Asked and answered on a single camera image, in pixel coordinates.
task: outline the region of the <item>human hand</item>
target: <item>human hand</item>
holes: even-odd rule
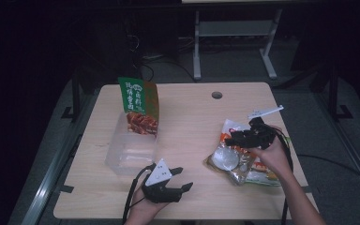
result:
[[[157,213],[163,209],[168,202],[153,203],[144,198],[144,193],[139,187],[133,194],[127,225],[142,225],[151,222]]]
[[[292,173],[285,155],[284,146],[278,137],[264,150],[260,148],[249,148],[246,150],[258,156],[262,163],[274,172],[279,179],[286,174]]]

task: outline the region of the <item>clear plastic container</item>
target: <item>clear plastic container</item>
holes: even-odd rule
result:
[[[118,118],[105,159],[117,175],[136,176],[144,167],[155,161],[157,137],[128,131],[124,112]]]

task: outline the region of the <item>green snack bag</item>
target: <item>green snack bag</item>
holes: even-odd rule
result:
[[[118,78],[121,86],[127,129],[140,134],[158,133],[159,102],[157,86],[134,78]]]

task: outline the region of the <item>snack bag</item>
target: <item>snack bag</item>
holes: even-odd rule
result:
[[[231,138],[232,131],[245,129],[250,129],[250,126],[226,119],[218,147],[204,163],[211,169],[228,174],[238,186],[245,183],[279,186],[277,177],[260,162],[256,155],[238,146],[226,146],[225,139]]]
[[[118,78],[121,86],[127,129],[140,134],[158,133],[159,103],[157,86],[134,78]]]

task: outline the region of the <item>metal stand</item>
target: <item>metal stand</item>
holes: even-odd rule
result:
[[[268,40],[263,49],[260,49],[262,60],[270,79],[276,79],[277,74],[268,56],[278,28],[282,9],[278,9],[274,20],[267,21],[228,21],[228,22],[201,22],[200,12],[195,13],[195,44],[194,44],[194,79],[200,80],[200,37],[223,36],[267,36]]]

